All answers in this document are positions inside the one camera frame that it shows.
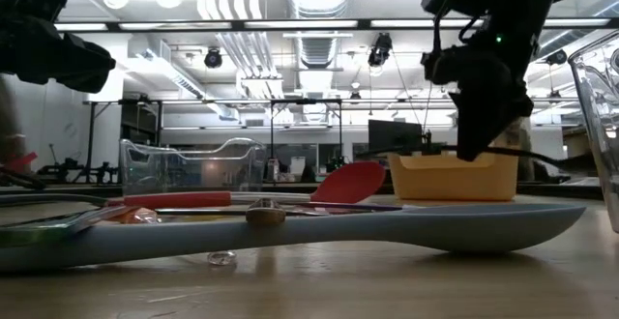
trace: ceiling duct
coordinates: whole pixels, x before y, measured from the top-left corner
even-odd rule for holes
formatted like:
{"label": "ceiling duct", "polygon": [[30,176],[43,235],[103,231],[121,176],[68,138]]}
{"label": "ceiling duct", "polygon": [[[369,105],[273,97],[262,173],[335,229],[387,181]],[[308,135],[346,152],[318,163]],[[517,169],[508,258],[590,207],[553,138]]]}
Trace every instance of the ceiling duct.
{"label": "ceiling duct", "polygon": [[[345,15],[348,0],[288,0],[288,5],[295,18],[337,18]],[[326,69],[336,56],[338,39],[302,38],[296,40],[296,47],[304,66]]]}
{"label": "ceiling duct", "polygon": [[[583,12],[578,16],[583,17],[617,17],[619,16],[619,1],[617,0],[602,0],[599,1],[596,5],[590,7],[590,11]],[[577,40],[584,38],[585,36],[593,33],[595,29],[573,29],[564,31],[561,34],[548,33],[546,35],[542,35],[542,39],[540,42],[540,52],[533,60],[538,60],[546,57],[547,55],[565,47],[568,44],[573,44]]]}

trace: ceiling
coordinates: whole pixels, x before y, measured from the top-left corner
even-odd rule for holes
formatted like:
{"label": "ceiling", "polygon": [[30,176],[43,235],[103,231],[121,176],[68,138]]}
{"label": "ceiling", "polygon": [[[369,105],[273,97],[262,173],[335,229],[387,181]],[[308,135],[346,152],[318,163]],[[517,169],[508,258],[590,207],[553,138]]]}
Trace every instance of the ceiling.
{"label": "ceiling", "polygon": [[[155,21],[155,20],[199,20],[202,19],[196,9],[196,0],[180,0],[180,5],[166,9],[155,0],[131,0],[125,7],[118,10],[110,9],[104,0],[69,0],[69,5],[61,13],[60,21]],[[589,17],[608,8],[617,0],[565,0],[555,4],[549,17]],[[343,15],[350,18],[431,18],[423,11],[421,0],[349,0],[347,11]],[[259,7],[266,19],[290,18],[288,0],[259,0]],[[566,30],[544,31],[542,44],[551,43]],[[421,53],[430,51],[433,35],[431,31],[393,31],[393,54],[383,67],[379,76],[370,76],[367,63],[368,47],[376,39],[377,32],[355,31],[352,37],[339,39],[336,59],[330,68],[338,70],[333,73],[331,86],[325,91],[324,97],[348,98],[352,91],[351,83],[359,82],[359,90],[363,98],[406,98],[407,95],[416,98],[441,98],[445,89],[432,87],[424,81],[423,69],[419,61]],[[608,31],[597,30],[588,33],[572,43],[567,42],[563,48],[571,54],[580,47],[594,41]],[[282,78],[282,91],[286,95],[303,93],[299,81],[299,63],[294,40],[286,39],[281,32],[268,32],[267,42],[271,48],[273,60]],[[457,31],[441,33],[443,47],[459,44]],[[134,34],[132,42],[148,43],[157,47],[158,43],[166,42],[171,50],[171,60],[179,70],[191,80],[196,81],[204,90],[216,98],[239,99],[237,83],[237,67],[223,50],[223,64],[218,69],[207,69],[203,64],[204,53],[209,47],[219,47],[216,33],[155,33]],[[115,57],[121,69],[126,73],[125,91],[147,93],[153,99],[179,98],[179,89],[172,81],[153,67],[135,58],[140,53],[138,48],[143,45],[130,44],[127,57]],[[550,92],[550,86],[562,88],[564,97],[574,97],[575,89],[571,86],[572,74],[568,65],[553,66],[532,63],[527,74],[529,93],[532,96],[545,97]],[[374,107],[384,109],[388,103]]]}

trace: small round metal object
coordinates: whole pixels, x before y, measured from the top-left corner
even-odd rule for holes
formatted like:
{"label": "small round metal object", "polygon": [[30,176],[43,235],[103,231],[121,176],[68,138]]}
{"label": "small round metal object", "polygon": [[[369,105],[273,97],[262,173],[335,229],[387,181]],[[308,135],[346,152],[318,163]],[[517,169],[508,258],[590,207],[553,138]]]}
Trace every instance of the small round metal object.
{"label": "small round metal object", "polygon": [[286,211],[270,198],[260,198],[245,212],[245,220],[254,226],[275,226],[286,220]]}

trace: red spatula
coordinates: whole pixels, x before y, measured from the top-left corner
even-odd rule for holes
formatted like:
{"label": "red spatula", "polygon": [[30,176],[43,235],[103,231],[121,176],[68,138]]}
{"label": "red spatula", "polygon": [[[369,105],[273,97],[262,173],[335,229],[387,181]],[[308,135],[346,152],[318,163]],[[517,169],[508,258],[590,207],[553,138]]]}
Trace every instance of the red spatula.
{"label": "red spatula", "polygon": [[347,164],[331,173],[312,194],[273,192],[182,192],[133,195],[110,200],[110,204],[164,208],[206,208],[233,204],[245,205],[258,198],[272,198],[281,203],[347,203],[362,201],[382,186],[385,169],[373,161],[358,161]]}

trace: laboratory room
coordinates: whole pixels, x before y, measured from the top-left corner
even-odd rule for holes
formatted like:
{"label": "laboratory room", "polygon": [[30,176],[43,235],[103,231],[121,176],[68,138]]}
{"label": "laboratory room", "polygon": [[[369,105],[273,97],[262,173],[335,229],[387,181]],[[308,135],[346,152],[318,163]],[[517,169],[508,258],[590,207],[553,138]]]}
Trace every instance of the laboratory room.
{"label": "laboratory room", "polygon": [[619,0],[0,0],[0,317],[619,318]]}

